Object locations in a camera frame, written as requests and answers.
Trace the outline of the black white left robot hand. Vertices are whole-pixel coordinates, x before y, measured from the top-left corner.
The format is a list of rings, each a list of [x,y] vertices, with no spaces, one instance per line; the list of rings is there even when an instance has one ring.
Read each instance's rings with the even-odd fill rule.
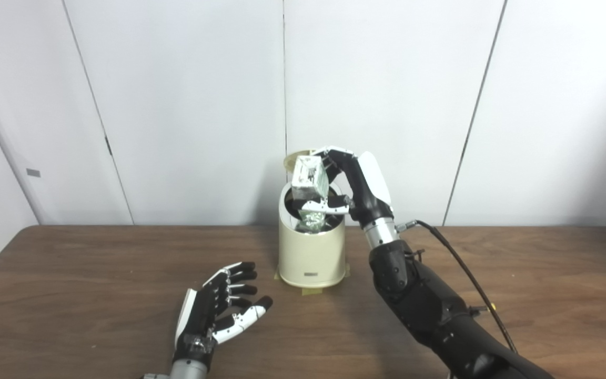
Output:
[[[265,316],[272,299],[257,294],[255,262],[236,262],[214,273],[199,290],[187,290],[175,333],[172,362],[198,361],[210,367],[217,345],[242,334]]]

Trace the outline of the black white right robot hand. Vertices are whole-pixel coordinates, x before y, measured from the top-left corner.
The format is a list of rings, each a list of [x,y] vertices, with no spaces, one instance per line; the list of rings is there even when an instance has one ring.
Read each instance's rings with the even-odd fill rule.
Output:
[[[315,197],[310,201],[293,201],[297,211],[346,215],[360,226],[373,225],[380,218],[394,218],[389,189],[373,153],[366,151],[359,156],[348,149],[325,146],[312,151],[322,160],[328,180],[332,182],[344,174],[352,197]]]

